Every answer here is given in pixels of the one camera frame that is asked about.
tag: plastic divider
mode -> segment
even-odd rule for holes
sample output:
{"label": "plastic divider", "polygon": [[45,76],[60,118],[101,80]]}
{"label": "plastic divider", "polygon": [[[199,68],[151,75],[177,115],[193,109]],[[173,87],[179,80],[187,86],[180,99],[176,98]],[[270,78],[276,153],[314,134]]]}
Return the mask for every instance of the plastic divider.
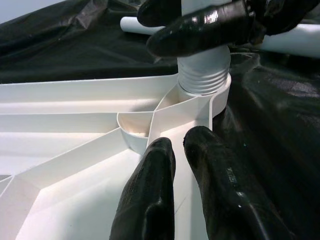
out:
{"label": "plastic divider", "polygon": [[108,239],[122,190],[140,159],[126,149],[42,189],[16,239]]}
{"label": "plastic divider", "polygon": [[154,111],[176,75],[3,84],[0,114]]}
{"label": "plastic divider", "polygon": [[117,128],[19,176],[39,189],[48,187],[128,148],[122,131]]}
{"label": "plastic divider", "polygon": [[0,132],[107,133],[117,127],[117,113],[0,115]]}
{"label": "plastic divider", "polygon": [[[173,106],[168,106],[154,112],[150,132],[161,133],[197,119],[208,119],[209,100],[211,96],[194,97]],[[149,136],[151,143],[159,134]]]}
{"label": "plastic divider", "polygon": [[178,85],[175,85],[160,101],[155,110],[164,109],[179,103],[192,99],[193,96],[187,95],[181,91]]}
{"label": "plastic divider", "polygon": [[3,193],[3,191],[7,188],[11,179],[12,177],[9,175],[0,175],[0,196]]}
{"label": "plastic divider", "polygon": [[39,191],[32,183],[13,177],[0,196],[1,240],[16,239]]}
{"label": "plastic divider", "polygon": [[127,112],[117,115],[117,122],[128,146],[143,155],[149,137],[153,112]]}

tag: white plastic tray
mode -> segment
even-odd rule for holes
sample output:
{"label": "white plastic tray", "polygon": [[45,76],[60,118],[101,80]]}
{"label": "white plastic tray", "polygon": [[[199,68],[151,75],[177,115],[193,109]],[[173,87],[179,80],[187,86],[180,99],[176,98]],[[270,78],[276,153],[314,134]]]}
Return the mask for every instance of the white plastic tray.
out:
{"label": "white plastic tray", "polygon": [[183,137],[212,128],[230,83],[208,96],[186,94],[177,75],[0,85],[0,239],[109,239],[123,187],[158,137],[176,156],[175,239],[208,239]]}

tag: black rubber glove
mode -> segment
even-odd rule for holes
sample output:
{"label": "black rubber glove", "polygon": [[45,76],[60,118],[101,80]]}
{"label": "black rubber glove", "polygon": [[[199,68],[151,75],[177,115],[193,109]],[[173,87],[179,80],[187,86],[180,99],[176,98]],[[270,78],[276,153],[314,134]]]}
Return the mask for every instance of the black rubber glove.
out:
{"label": "black rubber glove", "polygon": [[174,239],[175,171],[171,141],[158,138],[146,149],[123,189],[110,240]]}
{"label": "black rubber glove", "polygon": [[259,44],[265,35],[294,28],[320,0],[235,0],[179,17],[180,2],[148,0],[139,9],[145,26],[172,22],[148,40],[154,55],[185,57],[228,43]]}
{"label": "black rubber glove", "polygon": [[237,225],[247,223],[256,240],[292,239],[253,173],[210,129],[192,128],[185,135],[183,145],[200,189],[210,240],[241,239],[239,234],[243,232],[230,238],[228,231],[235,216],[238,216]]}

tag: gloved finger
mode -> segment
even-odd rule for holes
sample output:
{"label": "gloved finger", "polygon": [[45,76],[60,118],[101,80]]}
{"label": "gloved finger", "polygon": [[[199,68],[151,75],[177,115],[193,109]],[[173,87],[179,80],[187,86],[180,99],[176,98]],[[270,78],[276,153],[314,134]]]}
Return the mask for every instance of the gloved finger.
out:
{"label": "gloved finger", "polygon": [[281,12],[286,0],[248,0],[256,13],[258,21],[264,17],[272,18],[275,14]]}
{"label": "gloved finger", "polygon": [[248,6],[237,0],[184,15],[151,36],[149,51],[160,57],[185,57],[217,46],[248,42],[251,18]]}
{"label": "gloved finger", "polygon": [[319,3],[320,0],[285,0],[281,11],[272,16],[259,17],[258,14],[256,16],[257,20],[266,27],[267,35],[281,34],[295,28]]}
{"label": "gloved finger", "polygon": [[123,189],[110,240],[174,239],[175,171],[171,141],[158,138],[146,149]]}
{"label": "gloved finger", "polygon": [[167,26],[181,17],[181,0],[147,0],[138,10],[137,19],[146,27]]}
{"label": "gloved finger", "polygon": [[204,126],[197,126],[187,132],[183,145],[199,185],[210,240],[219,234],[214,202],[240,214],[256,239],[292,239],[253,173],[218,136]]}

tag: white wall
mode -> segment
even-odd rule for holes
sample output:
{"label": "white wall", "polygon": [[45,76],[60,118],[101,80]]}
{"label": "white wall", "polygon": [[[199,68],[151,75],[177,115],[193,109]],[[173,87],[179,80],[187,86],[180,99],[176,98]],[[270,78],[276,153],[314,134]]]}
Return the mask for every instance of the white wall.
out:
{"label": "white wall", "polygon": [[0,24],[63,0],[0,0]]}

